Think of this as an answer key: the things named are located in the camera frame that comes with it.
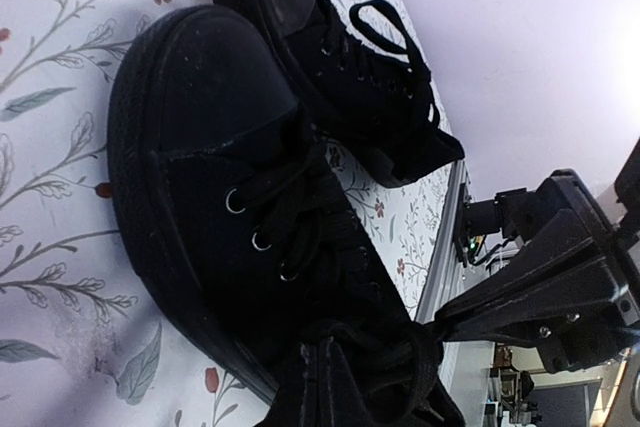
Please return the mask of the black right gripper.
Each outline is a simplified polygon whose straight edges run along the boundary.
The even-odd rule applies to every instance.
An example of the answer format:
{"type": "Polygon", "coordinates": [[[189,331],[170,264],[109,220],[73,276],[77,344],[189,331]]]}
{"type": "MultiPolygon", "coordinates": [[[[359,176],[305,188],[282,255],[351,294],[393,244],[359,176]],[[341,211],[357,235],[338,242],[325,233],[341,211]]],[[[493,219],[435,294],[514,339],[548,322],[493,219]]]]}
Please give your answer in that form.
{"type": "Polygon", "coordinates": [[[534,348],[551,373],[598,365],[639,337],[639,240],[609,220],[577,173],[537,189],[549,221],[502,270],[439,310],[446,341],[534,348]]]}

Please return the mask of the black shoelace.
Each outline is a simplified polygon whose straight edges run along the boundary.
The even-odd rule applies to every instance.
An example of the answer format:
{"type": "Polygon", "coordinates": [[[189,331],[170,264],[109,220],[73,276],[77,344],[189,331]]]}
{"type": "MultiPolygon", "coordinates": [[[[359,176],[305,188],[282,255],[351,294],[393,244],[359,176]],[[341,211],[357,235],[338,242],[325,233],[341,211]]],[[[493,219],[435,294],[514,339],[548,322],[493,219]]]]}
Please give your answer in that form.
{"type": "Polygon", "coordinates": [[[275,380],[300,344],[333,343],[345,389],[375,426],[458,426],[439,379],[441,337],[412,321],[320,145],[261,167],[224,198],[232,250],[225,316],[275,380]]]}

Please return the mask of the red-soled shoe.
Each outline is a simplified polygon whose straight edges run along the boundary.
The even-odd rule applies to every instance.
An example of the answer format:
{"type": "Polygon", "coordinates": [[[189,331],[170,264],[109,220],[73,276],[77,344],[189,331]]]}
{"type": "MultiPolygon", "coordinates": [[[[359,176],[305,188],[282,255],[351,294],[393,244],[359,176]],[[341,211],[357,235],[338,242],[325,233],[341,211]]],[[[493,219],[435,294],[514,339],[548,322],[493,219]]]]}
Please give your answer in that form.
{"type": "MultiPolygon", "coordinates": [[[[213,0],[249,20],[263,35],[286,77],[303,97],[316,127],[343,144],[366,172],[386,188],[414,183],[465,157],[461,143],[440,127],[411,124],[414,103],[392,94],[355,68],[342,71],[321,52],[327,28],[320,0],[213,0]]],[[[375,9],[360,18],[392,42],[401,34],[375,9]]]]}

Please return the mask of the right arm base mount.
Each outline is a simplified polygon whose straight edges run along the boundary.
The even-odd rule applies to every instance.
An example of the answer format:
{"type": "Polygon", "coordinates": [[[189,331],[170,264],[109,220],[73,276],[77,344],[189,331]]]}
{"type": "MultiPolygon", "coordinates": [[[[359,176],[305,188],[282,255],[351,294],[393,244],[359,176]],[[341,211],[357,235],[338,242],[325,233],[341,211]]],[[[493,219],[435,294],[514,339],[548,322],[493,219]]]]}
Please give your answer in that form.
{"type": "Polygon", "coordinates": [[[453,243],[464,267],[486,265],[495,254],[519,236],[513,218],[533,198],[519,188],[497,193],[492,199],[474,201],[463,183],[459,188],[453,243]]]}

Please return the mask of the front aluminium rail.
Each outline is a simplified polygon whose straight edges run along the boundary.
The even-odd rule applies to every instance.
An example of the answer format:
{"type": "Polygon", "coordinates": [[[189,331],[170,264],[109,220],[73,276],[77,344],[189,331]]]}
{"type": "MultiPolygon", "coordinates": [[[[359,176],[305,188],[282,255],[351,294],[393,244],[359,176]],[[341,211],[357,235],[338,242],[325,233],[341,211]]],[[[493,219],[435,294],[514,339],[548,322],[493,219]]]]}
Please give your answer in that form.
{"type": "Polygon", "coordinates": [[[465,163],[463,161],[454,163],[449,176],[448,190],[429,271],[415,314],[417,322],[432,321],[435,313],[458,295],[462,274],[455,242],[463,212],[466,181],[465,163]]]}

